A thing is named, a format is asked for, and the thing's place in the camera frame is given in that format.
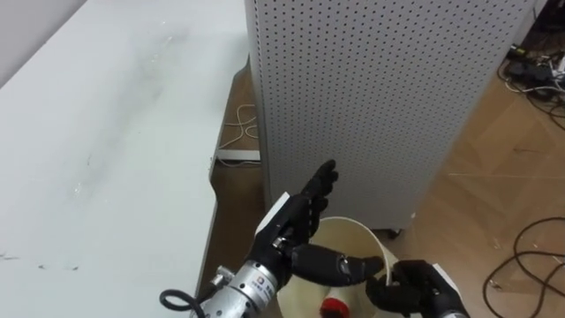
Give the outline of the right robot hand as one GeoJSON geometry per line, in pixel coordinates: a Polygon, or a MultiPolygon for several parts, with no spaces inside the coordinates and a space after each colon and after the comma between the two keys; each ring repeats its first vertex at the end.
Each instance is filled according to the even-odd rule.
{"type": "Polygon", "coordinates": [[[366,282],[371,303],[390,313],[422,318],[469,318],[459,292],[432,264],[423,260],[397,262],[390,276],[366,282]]]}

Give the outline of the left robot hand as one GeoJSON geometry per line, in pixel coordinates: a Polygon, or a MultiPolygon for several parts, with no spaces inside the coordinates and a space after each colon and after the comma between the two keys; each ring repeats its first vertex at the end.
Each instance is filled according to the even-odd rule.
{"type": "Polygon", "coordinates": [[[329,287],[357,285],[384,269],[380,256],[348,256],[311,242],[339,178],[335,167],[335,160],[330,159],[300,192],[281,194],[256,228],[245,259],[265,268],[280,288],[293,276],[329,287]]]}

